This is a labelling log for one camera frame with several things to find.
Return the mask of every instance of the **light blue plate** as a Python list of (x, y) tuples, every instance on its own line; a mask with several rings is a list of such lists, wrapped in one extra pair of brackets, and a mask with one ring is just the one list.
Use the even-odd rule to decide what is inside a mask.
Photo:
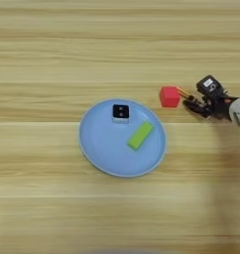
[[(129, 123), (114, 123), (114, 104), (128, 105)], [(150, 121), (154, 131), (138, 151), (128, 141), (144, 121)], [(135, 101), (112, 99), (89, 109), (79, 127), (79, 144), (85, 157), (101, 171), (121, 178), (134, 178), (154, 170), (167, 149), (167, 137), (159, 118), (147, 107)]]

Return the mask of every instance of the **wooden table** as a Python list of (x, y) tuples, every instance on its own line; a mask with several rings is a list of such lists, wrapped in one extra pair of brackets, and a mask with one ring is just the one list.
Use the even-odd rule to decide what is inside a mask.
[[(240, 0), (0, 0), (0, 254), (240, 254), (240, 129), (159, 100), (209, 73), (240, 96)], [(82, 114), (112, 97), (165, 123), (152, 174), (82, 156)]]

